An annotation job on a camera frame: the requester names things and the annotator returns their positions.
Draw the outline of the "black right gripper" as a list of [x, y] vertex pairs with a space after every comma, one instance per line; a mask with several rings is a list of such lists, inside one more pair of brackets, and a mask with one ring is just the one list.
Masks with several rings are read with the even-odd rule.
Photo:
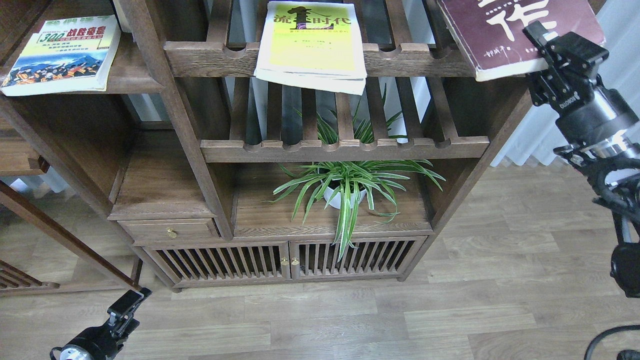
[[[570, 145], [579, 150], [601, 145], [638, 123], [620, 92], [607, 89], [598, 73], [610, 56], [608, 50], [572, 31], [553, 35], [539, 21], [522, 32], [549, 67], [526, 73], [531, 101], [536, 107], [549, 104], [557, 112], [555, 124]], [[567, 88], [561, 88], [561, 80]]]

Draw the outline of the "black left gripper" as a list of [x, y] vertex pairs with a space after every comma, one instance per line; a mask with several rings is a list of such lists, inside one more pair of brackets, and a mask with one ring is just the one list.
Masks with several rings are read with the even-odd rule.
[[101, 326], [90, 326], [62, 347], [53, 347], [50, 359], [55, 360], [55, 351], [60, 360], [113, 360], [122, 350], [140, 322], [134, 319], [135, 310], [153, 292], [146, 287], [139, 291], [128, 290], [109, 306], [109, 319]]

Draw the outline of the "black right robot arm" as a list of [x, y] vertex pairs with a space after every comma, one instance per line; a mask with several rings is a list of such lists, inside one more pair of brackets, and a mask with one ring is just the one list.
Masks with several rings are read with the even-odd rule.
[[556, 126], [567, 145], [554, 153], [583, 174], [597, 197], [594, 203], [612, 213], [617, 246], [610, 275], [627, 297], [638, 298], [639, 244], [631, 229], [639, 230], [639, 144], [627, 131], [638, 116], [616, 89], [604, 86], [599, 65], [609, 52], [575, 32], [556, 35], [541, 22], [524, 27], [547, 68], [528, 73], [535, 106], [549, 104], [558, 112]]

